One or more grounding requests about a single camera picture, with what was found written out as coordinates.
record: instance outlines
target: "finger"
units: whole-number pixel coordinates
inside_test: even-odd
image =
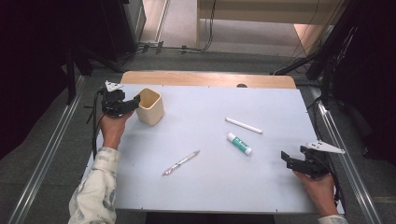
[[[323,176],[323,178],[329,179],[334,184],[334,178],[331,174],[326,174],[325,176]]]
[[[133,113],[134,113],[134,110],[131,111],[131,112],[128,112],[128,113],[124,114],[123,116],[125,116],[126,118],[129,118],[129,117],[132,116]]]
[[[293,172],[298,178],[300,178],[302,180],[310,180],[311,179],[309,176],[302,174],[300,172],[297,172],[297,171],[293,171]]]

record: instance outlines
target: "sleeve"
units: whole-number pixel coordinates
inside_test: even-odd
[[[90,172],[76,188],[70,203],[69,224],[115,223],[116,177],[120,154],[101,147]]]
[[[347,220],[342,215],[333,215],[321,217],[318,219],[319,224],[347,224]]]

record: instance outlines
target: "human hand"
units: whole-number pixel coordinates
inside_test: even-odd
[[[305,184],[305,190],[319,210],[321,217],[338,215],[334,204],[334,181],[330,174],[317,179],[311,179],[305,174],[293,171]]]
[[[126,120],[132,116],[133,112],[122,115],[122,117],[103,116],[100,120],[100,129],[103,134],[103,147],[118,149],[122,134],[125,130]]]

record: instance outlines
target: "metal frame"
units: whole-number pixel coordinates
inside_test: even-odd
[[[8,224],[23,223],[24,219],[26,218],[33,200],[40,189],[41,183],[43,182],[44,177],[50,168],[50,164],[53,160],[53,157],[55,156],[58,146],[64,137],[64,132],[67,129],[70,119],[76,110],[79,99],[81,98],[84,84],[85,78],[80,77],[76,87],[77,95],[70,105],[67,105],[64,109],[64,113],[62,114],[61,119],[59,120],[58,125],[56,126],[53,135],[35,168],[35,171],[22,191],[21,197],[18,200],[18,204],[8,220]]]
[[[311,92],[315,99],[321,95],[321,92],[314,88],[311,88]],[[370,193],[368,192],[363,180],[361,179],[361,176],[359,174],[358,169],[355,166],[355,163],[349,156],[347,147],[344,144],[341,134],[337,130],[334,120],[332,119],[331,111],[326,110],[325,106],[322,103],[319,103],[319,111],[326,125],[326,128],[329,132],[330,138],[332,139],[333,144],[336,147],[342,148],[346,151],[345,154],[338,154],[338,157],[343,165],[343,168],[346,172],[346,176],[353,188],[353,191],[355,192],[356,199],[358,200],[361,206],[361,211],[363,212],[367,223],[370,224],[383,223],[382,218],[376,211]]]
[[[165,4],[163,6],[163,13],[161,14],[160,24],[158,25],[157,33],[155,35],[156,42],[160,41],[161,33],[163,31],[163,25],[165,23],[166,13],[168,12],[168,8],[169,8],[169,3],[170,3],[169,0],[165,0]]]

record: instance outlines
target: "beige cup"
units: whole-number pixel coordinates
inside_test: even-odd
[[[163,98],[161,95],[149,88],[139,92],[140,104],[135,111],[139,119],[148,125],[154,125],[163,117]]]

